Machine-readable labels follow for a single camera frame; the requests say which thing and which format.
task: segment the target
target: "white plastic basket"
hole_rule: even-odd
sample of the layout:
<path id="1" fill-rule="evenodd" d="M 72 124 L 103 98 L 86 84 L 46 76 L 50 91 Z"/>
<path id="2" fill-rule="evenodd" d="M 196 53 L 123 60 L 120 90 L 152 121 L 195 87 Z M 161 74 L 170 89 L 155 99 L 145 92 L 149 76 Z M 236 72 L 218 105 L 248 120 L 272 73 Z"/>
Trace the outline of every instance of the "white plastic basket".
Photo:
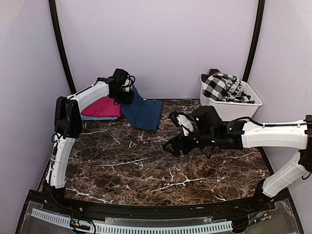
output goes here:
<path id="1" fill-rule="evenodd" d="M 251 100 L 255 100 L 254 104 L 215 101 L 203 95 L 203 87 L 200 89 L 200 104 L 202 106 L 214 106 L 223 121 L 231 121 L 240 117 L 253 117 L 259 106 L 262 106 L 262 101 L 248 83 L 241 81 L 241 84 L 244 93 L 250 95 Z"/>

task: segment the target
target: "light blue cloth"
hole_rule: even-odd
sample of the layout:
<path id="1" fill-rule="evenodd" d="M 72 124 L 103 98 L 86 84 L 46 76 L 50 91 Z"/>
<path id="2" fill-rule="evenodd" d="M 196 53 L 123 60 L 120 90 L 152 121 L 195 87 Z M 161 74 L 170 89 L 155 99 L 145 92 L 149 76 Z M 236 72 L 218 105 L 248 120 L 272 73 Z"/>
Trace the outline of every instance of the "light blue cloth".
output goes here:
<path id="1" fill-rule="evenodd" d="M 116 120 L 118 117 L 93 117 L 81 115 L 81 120 L 98 121 L 98 120 Z"/>
<path id="2" fill-rule="evenodd" d="M 144 100 L 133 85 L 131 88 L 135 95 L 131 104 L 124 104 L 121 111 L 132 126 L 155 131 L 158 128 L 161 113 L 161 103 L 158 101 Z"/>

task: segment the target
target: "checkered cloth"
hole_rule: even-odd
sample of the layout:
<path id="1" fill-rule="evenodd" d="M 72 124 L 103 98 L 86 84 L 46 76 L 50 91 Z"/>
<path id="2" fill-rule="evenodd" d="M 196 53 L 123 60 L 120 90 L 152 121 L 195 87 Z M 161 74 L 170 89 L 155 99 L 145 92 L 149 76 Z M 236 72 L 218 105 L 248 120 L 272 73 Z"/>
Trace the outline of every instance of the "checkered cloth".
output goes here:
<path id="1" fill-rule="evenodd" d="M 221 73 L 217 69 L 210 69 L 208 75 L 201 75 L 203 95 L 216 101 L 231 101 L 255 103 L 250 96 L 243 92 L 243 86 L 238 77 Z"/>

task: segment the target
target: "white grille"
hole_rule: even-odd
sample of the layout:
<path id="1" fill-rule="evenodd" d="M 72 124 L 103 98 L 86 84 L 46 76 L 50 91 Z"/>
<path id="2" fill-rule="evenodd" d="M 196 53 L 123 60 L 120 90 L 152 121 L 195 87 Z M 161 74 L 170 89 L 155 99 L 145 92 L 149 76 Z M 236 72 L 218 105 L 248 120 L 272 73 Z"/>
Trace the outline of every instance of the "white grille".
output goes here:
<path id="1" fill-rule="evenodd" d="M 52 214 L 47 211 L 33 209 L 31 216 L 44 220 L 55 225 L 70 228 L 70 217 L 61 216 L 58 214 Z M 90 226 L 87 222 L 80 222 L 81 224 Z M 220 222 L 196 226 L 187 227 L 168 227 L 168 228 L 143 228 L 143 227 L 127 227 L 127 226 L 115 226 L 107 225 L 103 223 L 94 222 L 97 228 L 97 234 L 210 234 L 231 231 L 232 222 Z"/>

